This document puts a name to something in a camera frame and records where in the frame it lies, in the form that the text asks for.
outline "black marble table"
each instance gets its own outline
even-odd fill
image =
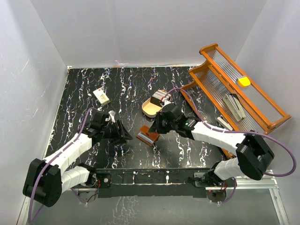
[[[190,67],[133,67],[71,69],[60,102],[57,118],[48,146],[47,156],[68,142],[79,130],[90,107],[104,112],[114,110],[127,131],[134,137],[127,144],[113,146],[107,140],[96,144],[72,164],[84,162],[95,168],[208,168],[224,158],[220,148],[205,142],[182,138],[171,131],[161,135],[156,146],[149,147],[135,136],[143,125],[151,126],[153,119],[142,112],[142,104],[158,89],[170,90],[192,81]],[[105,90],[110,103],[101,107],[93,91]],[[215,125],[219,111],[198,87],[189,91],[199,111]],[[179,92],[173,101],[186,115],[192,109]]]

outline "yellow block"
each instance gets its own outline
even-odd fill
[[[251,82],[249,81],[248,77],[246,77],[246,76],[243,76],[238,79],[238,85],[241,88],[245,88],[245,87],[249,86],[250,84],[251,84]]]

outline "robotic arm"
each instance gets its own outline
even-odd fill
[[[93,167],[79,164],[71,170],[66,170],[78,157],[102,139],[110,139],[113,144],[125,143],[126,140],[132,139],[122,122],[120,120],[115,121],[114,115],[114,111],[110,111],[108,114],[96,112],[93,120],[85,124],[80,136],[77,133],[62,148],[44,160],[37,158],[33,160],[28,169],[23,194],[28,197],[31,196],[41,170],[58,154],[60,154],[59,157],[54,159],[43,173],[34,200],[51,207],[58,201],[60,195],[69,188],[81,183],[92,183]]]
[[[211,128],[224,130],[210,125]],[[274,154],[261,136],[220,133],[205,126],[199,118],[186,117],[174,103],[165,102],[157,113],[149,132],[166,134],[175,130],[180,136],[204,141],[224,148],[236,158],[214,164],[210,171],[201,177],[201,182],[218,185],[231,177],[246,175],[261,180]]]

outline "wooden frame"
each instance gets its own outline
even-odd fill
[[[253,104],[253,102],[241,91],[239,86],[232,81],[232,79],[219,67],[219,65],[209,56],[208,52],[210,51],[218,51],[241,75],[248,77],[251,82],[251,85],[258,91],[258,93],[263,96],[271,106],[282,116],[276,122],[271,122],[266,115],[264,115],[259,108]],[[230,59],[217,45],[217,43],[208,45],[202,48],[199,53],[206,58],[206,61],[189,71],[189,74],[193,78],[193,81],[182,87],[184,90],[188,90],[193,88],[194,86],[199,86],[204,93],[208,96],[208,98],[212,101],[214,106],[220,111],[220,113],[224,116],[224,118],[228,121],[228,123],[232,126],[234,130],[239,130],[235,121],[233,121],[230,116],[225,112],[222,106],[217,102],[217,100],[213,97],[204,84],[202,83],[205,79],[208,70],[213,72],[213,74],[217,77],[217,79],[231,92],[236,93],[240,97],[240,102],[244,109],[250,114],[250,116],[257,122],[257,124],[264,130],[266,134],[269,134],[271,131],[279,127],[285,121],[287,121],[291,116],[285,113],[243,70],[241,70],[238,65],[232,59]],[[196,73],[201,72],[202,77],[197,77]],[[196,112],[197,109],[194,108],[188,96],[181,92],[193,110]],[[228,151],[223,150],[227,157],[232,156],[232,154],[228,154]]]

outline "white wall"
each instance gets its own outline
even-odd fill
[[[286,143],[300,162],[300,2],[268,0],[236,62],[292,118],[271,136]],[[292,161],[284,150],[272,145],[275,173],[285,173]],[[300,169],[277,179],[292,225],[299,224]]]
[[[0,1],[0,224],[16,224],[30,162],[41,158],[67,68],[29,0]]]
[[[266,0],[31,0],[66,65],[202,63],[214,42],[236,59]]]

